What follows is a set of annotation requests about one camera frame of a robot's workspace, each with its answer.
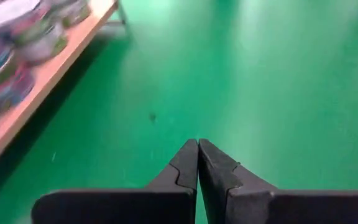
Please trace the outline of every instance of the floor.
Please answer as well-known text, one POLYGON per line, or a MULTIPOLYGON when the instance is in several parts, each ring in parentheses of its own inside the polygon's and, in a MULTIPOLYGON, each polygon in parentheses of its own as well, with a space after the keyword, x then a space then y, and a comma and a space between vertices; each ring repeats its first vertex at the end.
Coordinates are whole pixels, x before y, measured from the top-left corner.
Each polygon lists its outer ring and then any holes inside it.
MULTIPOLYGON (((142 187, 208 138, 285 189, 358 189, 358 1, 123 0, 0 159, 0 223, 142 187)), ((197 223, 206 223, 199 194, 197 223)))

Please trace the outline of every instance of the green floor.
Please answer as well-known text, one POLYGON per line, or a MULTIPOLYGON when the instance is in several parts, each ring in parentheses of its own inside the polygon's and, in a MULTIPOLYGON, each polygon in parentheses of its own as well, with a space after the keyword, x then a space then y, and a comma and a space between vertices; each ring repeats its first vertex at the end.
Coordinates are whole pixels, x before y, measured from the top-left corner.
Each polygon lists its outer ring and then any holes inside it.
POLYGON ((142 187, 188 138, 281 188, 358 189, 358 1, 122 1, 128 32, 98 35, 0 159, 0 223, 51 190, 142 187))

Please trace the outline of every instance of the can lid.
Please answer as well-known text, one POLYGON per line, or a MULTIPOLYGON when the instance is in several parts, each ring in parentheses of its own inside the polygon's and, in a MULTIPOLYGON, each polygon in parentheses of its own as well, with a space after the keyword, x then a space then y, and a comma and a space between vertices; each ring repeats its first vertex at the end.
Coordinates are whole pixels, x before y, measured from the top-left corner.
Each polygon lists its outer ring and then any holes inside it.
POLYGON ((34 10, 40 0, 7 0, 0 3, 0 27, 34 10))

